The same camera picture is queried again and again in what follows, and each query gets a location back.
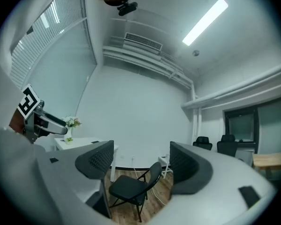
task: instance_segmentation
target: air vent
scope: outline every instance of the air vent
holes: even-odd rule
[[[125,40],[133,41],[133,42],[136,42],[136,43],[139,43],[139,44],[143,44],[143,45],[146,45],[146,46],[151,47],[153,49],[156,49],[158,51],[161,51],[161,48],[162,48],[162,44],[157,43],[153,40],[150,40],[146,37],[142,37],[142,36],[133,34],[133,33],[126,32]]]

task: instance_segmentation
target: fisheye view of room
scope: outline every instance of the fisheye view of room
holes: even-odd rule
[[[5,199],[33,224],[254,223],[281,188],[277,21],[267,0],[20,0]]]

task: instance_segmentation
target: office chair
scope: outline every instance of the office chair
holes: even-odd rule
[[[209,138],[208,137],[197,137],[197,140],[193,142],[193,146],[204,148],[207,150],[211,150],[212,148],[212,143],[209,143]]]
[[[217,142],[217,152],[235,157],[238,142],[235,142],[235,136],[232,134],[223,135],[221,141]]]
[[[145,174],[149,171],[151,172],[151,178],[147,183],[145,181]],[[156,162],[138,179],[134,179],[125,175],[120,176],[109,188],[109,193],[117,198],[110,208],[122,205],[124,203],[136,205],[139,221],[142,222],[140,213],[144,206],[144,200],[148,199],[147,191],[155,186],[155,184],[158,182],[161,172],[161,163]],[[119,199],[123,200],[123,202],[116,204]]]

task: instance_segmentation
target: white table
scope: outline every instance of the white table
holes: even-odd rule
[[[63,138],[55,138],[56,141],[56,146],[55,150],[65,150],[65,149],[71,149],[71,148],[78,148],[86,145],[91,145],[93,144],[92,142],[94,141],[99,141],[103,142],[104,140],[96,138],[96,137],[82,137],[82,138],[73,138],[73,141],[71,144],[66,144],[63,142]],[[113,162],[112,162],[112,167],[111,167],[111,176],[110,176],[110,181],[114,182],[114,174],[115,174],[115,167],[116,167],[116,153],[118,150],[119,146],[114,144],[114,154],[113,154]]]

